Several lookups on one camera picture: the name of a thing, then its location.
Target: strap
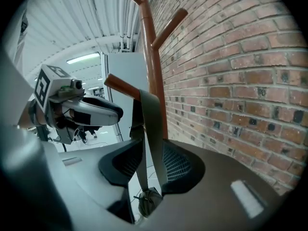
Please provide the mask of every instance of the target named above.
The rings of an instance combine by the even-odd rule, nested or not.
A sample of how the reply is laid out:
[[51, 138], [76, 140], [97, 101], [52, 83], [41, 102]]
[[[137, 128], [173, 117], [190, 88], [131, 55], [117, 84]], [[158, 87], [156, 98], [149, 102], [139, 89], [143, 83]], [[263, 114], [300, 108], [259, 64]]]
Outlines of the strap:
[[167, 173], [163, 163], [163, 121], [159, 99], [146, 91], [139, 91], [141, 102], [134, 100], [133, 103], [130, 137], [131, 139], [142, 138], [143, 141], [142, 161], [137, 168], [137, 175], [141, 189], [144, 192], [148, 190], [148, 179], [143, 125], [146, 128], [153, 165], [160, 187], [167, 183]]
[[139, 90], [146, 134], [153, 165], [160, 187], [167, 183], [167, 173], [163, 163], [163, 119], [157, 96]]
[[141, 108], [141, 103], [137, 100], [134, 100], [133, 103], [133, 116], [132, 116], [132, 124], [129, 136], [132, 140], [142, 139], [143, 143], [142, 160], [137, 168], [137, 176], [141, 189], [144, 192], [148, 190], [149, 186], [148, 186], [148, 176], [146, 170], [146, 154], [145, 154], [142, 108]]

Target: wooden coat rack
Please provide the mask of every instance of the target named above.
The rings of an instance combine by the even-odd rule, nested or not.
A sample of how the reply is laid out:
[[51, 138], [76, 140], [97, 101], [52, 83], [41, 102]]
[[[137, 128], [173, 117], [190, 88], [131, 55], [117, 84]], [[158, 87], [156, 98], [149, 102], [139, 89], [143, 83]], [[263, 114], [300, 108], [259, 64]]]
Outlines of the wooden coat rack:
[[[163, 76], [160, 65], [159, 48], [171, 35], [173, 30], [181, 23], [188, 14], [185, 9], [178, 9], [172, 19], [165, 26], [164, 30], [156, 36], [151, 8], [148, 0], [133, 0], [139, 5], [139, 18], [141, 25], [141, 38], [144, 51], [144, 58], [147, 66], [150, 93], [156, 95], [160, 101], [160, 109], [163, 119], [163, 137], [168, 138], [167, 115], [164, 94]], [[109, 74], [105, 85], [113, 88], [133, 99], [140, 101], [139, 90], [124, 82], [114, 75]]]

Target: white pipe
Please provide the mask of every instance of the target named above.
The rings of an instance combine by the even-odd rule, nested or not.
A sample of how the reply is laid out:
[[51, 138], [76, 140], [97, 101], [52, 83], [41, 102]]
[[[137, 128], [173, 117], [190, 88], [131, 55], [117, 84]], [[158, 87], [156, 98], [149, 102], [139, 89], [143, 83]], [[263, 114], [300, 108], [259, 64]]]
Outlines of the white pipe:
[[119, 7], [119, 23], [120, 23], [120, 37], [121, 49], [124, 49], [124, 0], [120, 0]]
[[127, 23], [127, 45], [126, 48], [129, 49], [130, 46], [130, 35], [131, 35], [131, 26], [133, 23], [133, 15], [134, 15], [134, 10], [135, 10], [135, 2], [133, 0], [130, 0], [129, 3], [129, 11], [128, 11], [128, 23]]
[[134, 13], [134, 18], [133, 18], [133, 26], [131, 27], [131, 34], [130, 34], [130, 44], [129, 44], [129, 50], [132, 51], [132, 46], [133, 46], [133, 42], [134, 40], [132, 39], [132, 35], [135, 34], [135, 30], [136, 30], [136, 26], [137, 26], [137, 18], [138, 18], [138, 14], [139, 14], [139, 7], [136, 6], [135, 9], [135, 13]]

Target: ceiling light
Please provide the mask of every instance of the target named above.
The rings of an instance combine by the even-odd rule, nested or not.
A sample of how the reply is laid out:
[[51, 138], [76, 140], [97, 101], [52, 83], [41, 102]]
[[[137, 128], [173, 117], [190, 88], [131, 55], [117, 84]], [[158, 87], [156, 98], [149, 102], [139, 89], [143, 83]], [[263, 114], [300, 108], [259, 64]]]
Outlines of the ceiling light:
[[93, 54], [89, 54], [89, 55], [85, 55], [85, 56], [80, 56], [78, 58], [67, 60], [66, 62], [68, 64], [73, 64], [73, 63], [76, 63], [76, 62], [80, 62], [80, 61], [83, 61], [83, 60], [86, 60], [86, 59], [90, 59], [90, 58], [93, 58], [93, 57], [99, 57], [99, 56], [100, 56], [100, 54], [98, 52], [96, 52], [96, 53], [93, 53]]

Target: white ceiling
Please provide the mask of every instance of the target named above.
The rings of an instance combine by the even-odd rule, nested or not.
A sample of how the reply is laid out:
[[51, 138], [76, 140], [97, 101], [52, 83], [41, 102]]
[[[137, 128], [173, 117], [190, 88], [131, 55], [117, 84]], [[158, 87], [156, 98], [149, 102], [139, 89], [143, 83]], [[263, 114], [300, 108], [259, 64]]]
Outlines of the white ceiling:
[[[124, 35], [128, 27], [130, 0], [124, 0]], [[119, 0], [28, 0], [27, 35], [23, 49], [23, 74], [34, 86], [41, 64], [63, 68], [92, 88], [102, 82], [101, 60], [66, 61], [93, 52], [104, 54], [120, 49]], [[139, 17], [134, 40], [139, 31]]]

